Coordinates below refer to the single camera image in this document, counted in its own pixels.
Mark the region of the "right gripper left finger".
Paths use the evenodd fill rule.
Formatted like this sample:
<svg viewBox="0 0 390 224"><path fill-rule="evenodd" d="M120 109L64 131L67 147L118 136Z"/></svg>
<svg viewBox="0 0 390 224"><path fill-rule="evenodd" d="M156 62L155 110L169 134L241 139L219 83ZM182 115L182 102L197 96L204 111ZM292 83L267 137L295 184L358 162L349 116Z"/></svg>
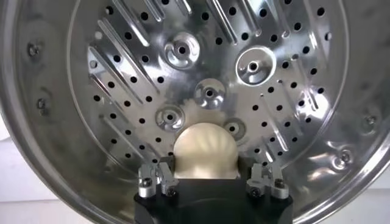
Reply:
<svg viewBox="0 0 390 224"><path fill-rule="evenodd" d="M138 195L141 198L151 198L160 192L166 197L174 197L179 184L174 171L174 156L163 157L157 163L143 164L138 169Z"/></svg>

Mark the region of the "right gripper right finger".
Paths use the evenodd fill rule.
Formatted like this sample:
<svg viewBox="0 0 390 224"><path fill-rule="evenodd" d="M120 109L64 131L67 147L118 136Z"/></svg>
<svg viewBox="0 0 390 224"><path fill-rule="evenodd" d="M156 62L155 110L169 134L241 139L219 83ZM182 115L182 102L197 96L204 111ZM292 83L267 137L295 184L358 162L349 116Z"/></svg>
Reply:
<svg viewBox="0 0 390 224"><path fill-rule="evenodd" d="M255 198L264 194L286 200L289 197L289 186L283 179L282 168L274 161L267 165L258 163L254 158L239 158L239 174L245 181L246 192Z"/></svg>

